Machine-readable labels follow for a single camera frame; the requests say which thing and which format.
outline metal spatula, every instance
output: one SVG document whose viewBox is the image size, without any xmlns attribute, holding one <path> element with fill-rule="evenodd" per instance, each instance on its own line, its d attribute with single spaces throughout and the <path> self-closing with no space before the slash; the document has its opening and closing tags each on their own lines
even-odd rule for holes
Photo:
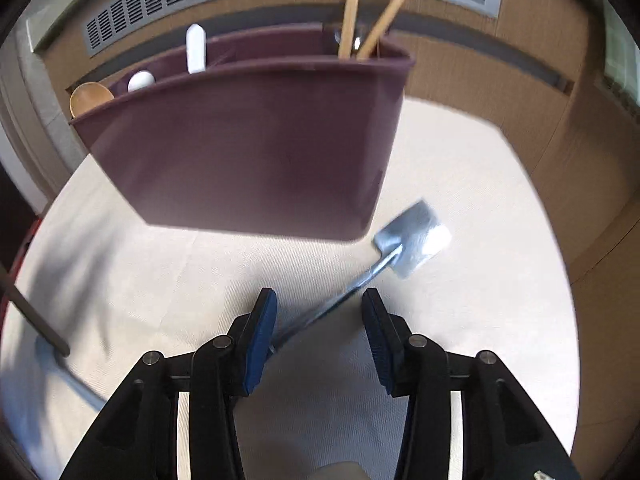
<svg viewBox="0 0 640 480">
<path fill-rule="evenodd" d="M 277 352 L 298 332 L 326 316 L 380 272 L 391 267 L 402 279 L 407 278 L 424 262 L 433 258 L 450 242 L 449 230 L 440 223 L 436 213 L 424 200 L 415 203 L 383 227 L 373 238 L 380 259 L 330 300 L 306 312 L 273 337 L 271 351 Z"/>
</svg>

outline white table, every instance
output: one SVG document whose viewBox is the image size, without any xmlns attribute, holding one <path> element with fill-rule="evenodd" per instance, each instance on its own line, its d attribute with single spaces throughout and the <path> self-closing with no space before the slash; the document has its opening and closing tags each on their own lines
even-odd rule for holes
<svg viewBox="0 0 640 480">
<path fill-rule="evenodd" d="M 108 397 L 144 352 L 189 352 L 225 333 L 263 286 L 276 290 L 279 322 L 329 297 L 375 261 L 372 234 L 420 197 L 452 243 L 409 279 L 386 270 L 373 286 L 391 312 L 446 350 L 493 349 L 570 450 L 578 347 L 558 246 L 500 131 L 448 108 L 405 101 L 370 232 L 351 244 L 146 225 L 89 156 L 47 214 L 17 285 L 68 339 L 68 366 Z M 43 374 L 34 338 L 11 307 L 0 392 L 14 435 L 50 480 L 95 411 Z M 301 480 L 319 466 L 355 460 L 372 480 L 388 480 L 405 409 L 406 400 L 391 399 L 378 383 L 354 298 L 270 361 L 258 389 L 238 404 L 246 476 Z M 458 478 L 458 419 L 453 430 L 450 476 Z M 185 432 L 182 424 L 181 478 L 188 478 Z"/>
</svg>

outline wooden chopstick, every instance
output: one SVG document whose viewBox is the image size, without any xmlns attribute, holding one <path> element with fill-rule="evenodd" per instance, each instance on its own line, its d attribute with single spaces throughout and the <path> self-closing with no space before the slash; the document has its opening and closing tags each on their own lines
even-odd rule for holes
<svg viewBox="0 0 640 480">
<path fill-rule="evenodd" d="M 358 13 L 358 0 L 346 0 L 344 3 L 344 17 L 342 19 L 342 31 L 340 32 L 340 47 L 338 58 L 349 59 L 353 48 L 353 35 L 356 28 L 356 14 Z"/>
<path fill-rule="evenodd" d="M 378 18 L 376 24 L 371 29 L 371 32 L 367 36 L 367 39 L 364 41 L 364 44 L 358 50 L 356 54 L 356 59 L 369 59 L 373 49 L 378 44 L 378 41 L 382 37 L 382 35 L 386 32 L 391 25 L 391 22 L 396 17 L 396 14 L 404 4 L 405 0 L 391 0 L 386 6 L 386 9 L 382 12 L 380 17 Z"/>
</svg>

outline purple bin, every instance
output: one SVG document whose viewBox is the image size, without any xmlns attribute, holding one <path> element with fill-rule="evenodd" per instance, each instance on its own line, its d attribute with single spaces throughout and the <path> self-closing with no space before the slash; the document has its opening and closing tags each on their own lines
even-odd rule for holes
<svg viewBox="0 0 640 480">
<path fill-rule="evenodd" d="M 414 60 L 385 39 L 338 60 L 321 25 L 207 41 L 190 75 L 170 50 L 75 118 L 82 142 L 149 224 L 355 240 L 370 224 Z M 127 93 L 138 70 L 156 83 Z"/>
</svg>

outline spatula head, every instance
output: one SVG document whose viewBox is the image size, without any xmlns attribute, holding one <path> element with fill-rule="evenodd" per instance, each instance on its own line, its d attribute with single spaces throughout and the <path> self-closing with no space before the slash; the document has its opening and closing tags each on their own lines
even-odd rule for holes
<svg viewBox="0 0 640 480">
<path fill-rule="evenodd" d="M 402 245 L 402 252 L 391 263 L 391 268 L 400 278 L 407 278 L 450 241 L 451 233 L 424 200 L 400 213 L 373 238 L 382 255 Z"/>
</svg>

